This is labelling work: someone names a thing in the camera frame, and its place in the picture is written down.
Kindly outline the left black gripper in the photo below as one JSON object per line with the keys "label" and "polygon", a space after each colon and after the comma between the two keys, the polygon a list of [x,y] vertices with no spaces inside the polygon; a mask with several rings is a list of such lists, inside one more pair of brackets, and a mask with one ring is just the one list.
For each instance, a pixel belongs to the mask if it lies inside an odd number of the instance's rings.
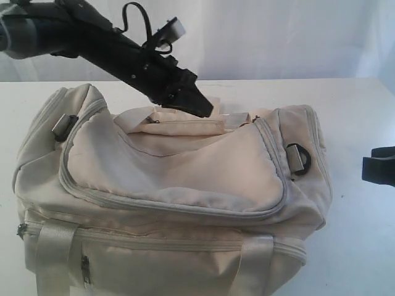
{"label": "left black gripper", "polygon": [[107,44],[107,71],[156,104],[197,117],[209,117],[214,106],[195,85],[197,76],[164,58],[126,43]]}

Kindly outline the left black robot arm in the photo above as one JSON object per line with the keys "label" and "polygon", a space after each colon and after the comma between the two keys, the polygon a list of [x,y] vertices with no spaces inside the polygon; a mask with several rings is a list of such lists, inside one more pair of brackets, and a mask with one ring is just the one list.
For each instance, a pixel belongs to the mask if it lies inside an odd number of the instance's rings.
{"label": "left black robot arm", "polygon": [[1,4],[1,51],[13,59],[49,54],[82,57],[163,108],[205,118],[213,105],[198,90],[197,76],[178,66],[173,44],[185,29],[177,18],[153,31],[141,9],[146,40],[127,38],[86,1],[9,1]]}

